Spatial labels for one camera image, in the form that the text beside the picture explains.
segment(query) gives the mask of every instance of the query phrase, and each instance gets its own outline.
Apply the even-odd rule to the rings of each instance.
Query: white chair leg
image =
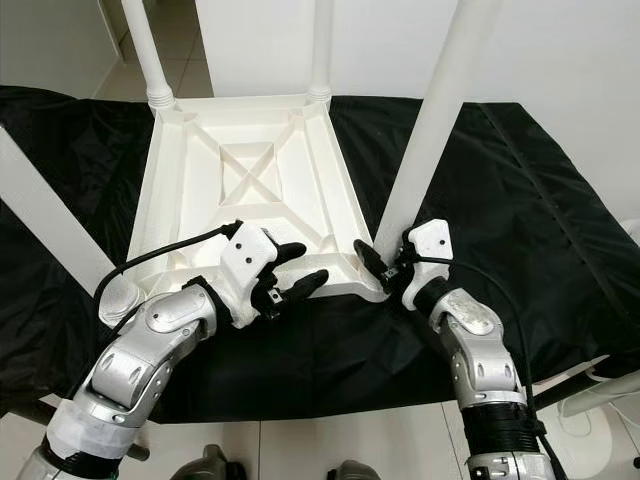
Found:
[[[415,221],[506,0],[459,0],[374,241],[389,262]]]
[[[313,20],[313,56],[308,98],[314,103],[331,100],[331,39],[333,36],[333,0],[316,0]]]
[[[122,0],[122,8],[147,82],[149,106],[153,110],[172,108],[176,100],[164,76],[142,0]]]
[[[0,126],[0,198],[85,291],[93,296],[114,265]],[[101,320],[114,326],[144,300],[122,275],[103,295]]]

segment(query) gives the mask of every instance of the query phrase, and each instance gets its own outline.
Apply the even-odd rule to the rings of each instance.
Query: black fabric cover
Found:
[[[331,118],[375,232],[419,100],[334,97]],[[0,87],[0,122],[114,262],[127,250],[153,118],[142,104]],[[558,145],[517,104],[466,104],[418,221],[449,221],[453,248],[508,286],[543,379],[602,354],[638,362],[640,249]],[[512,314],[473,273],[451,279]],[[300,418],[452,398],[449,371],[393,301],[314,299],[276,324],[223,326],[179,367],[154,419]],[[64,394],[105,328],[91,300],[0,206],[0,406]]]

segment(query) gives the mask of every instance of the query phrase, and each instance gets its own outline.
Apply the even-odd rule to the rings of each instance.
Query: tiled floor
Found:
[[[193,0],[158,0],[150,14],[167,82],[178,98],[212,97],[211,79]],[[102,88],[98,98],[146,102],[145,83],[131,35],[120,42],[124,63]]]

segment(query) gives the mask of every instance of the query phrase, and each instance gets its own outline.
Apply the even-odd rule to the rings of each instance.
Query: white tape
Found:
[[[98,420],[71,400],[60,403],[47,427],[51,449],[60,458],[70,457],[77,452],[111,460],[123,458],[137,433],[137,428]]]

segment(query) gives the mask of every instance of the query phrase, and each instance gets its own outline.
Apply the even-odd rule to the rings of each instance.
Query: white wall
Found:
[[[216,95],[305,91],[313,0],[196,1]],[[336,0],[334,93],[422,97],[454,9]],[[467,98],[522,103],[620,220],[640,217],[638,25],[637,0],[513,0]]]
[[[93,96],[118,60],[98,0],[0,0],[0,83]]]

